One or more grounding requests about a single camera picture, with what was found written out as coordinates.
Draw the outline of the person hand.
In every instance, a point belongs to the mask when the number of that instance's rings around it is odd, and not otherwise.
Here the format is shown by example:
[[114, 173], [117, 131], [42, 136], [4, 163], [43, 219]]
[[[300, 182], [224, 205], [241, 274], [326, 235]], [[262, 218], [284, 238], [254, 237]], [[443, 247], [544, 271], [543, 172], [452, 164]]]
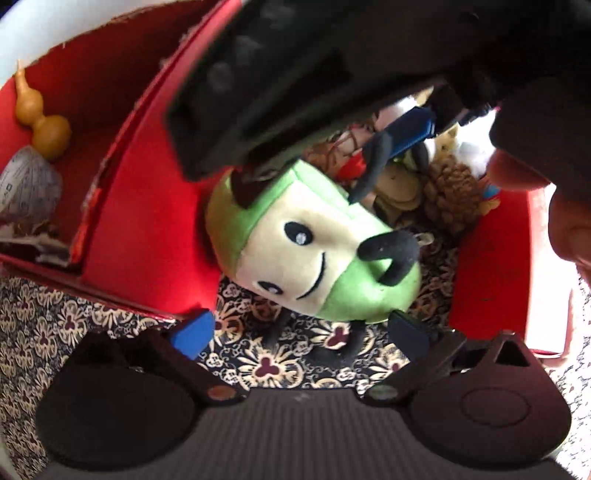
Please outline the person hand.
[[[506, 190], [537, 190], [550, 184], [535, 170], [502, 150], [496, 150], [491, 156], [487, 175], [492, 183]], [[549, 207], [549, 240], [560, 258], [576, 265], [587, 284], [590, 284], [591, 267], [590, 226], [590, 206], [569, 200], [556, 189]]]

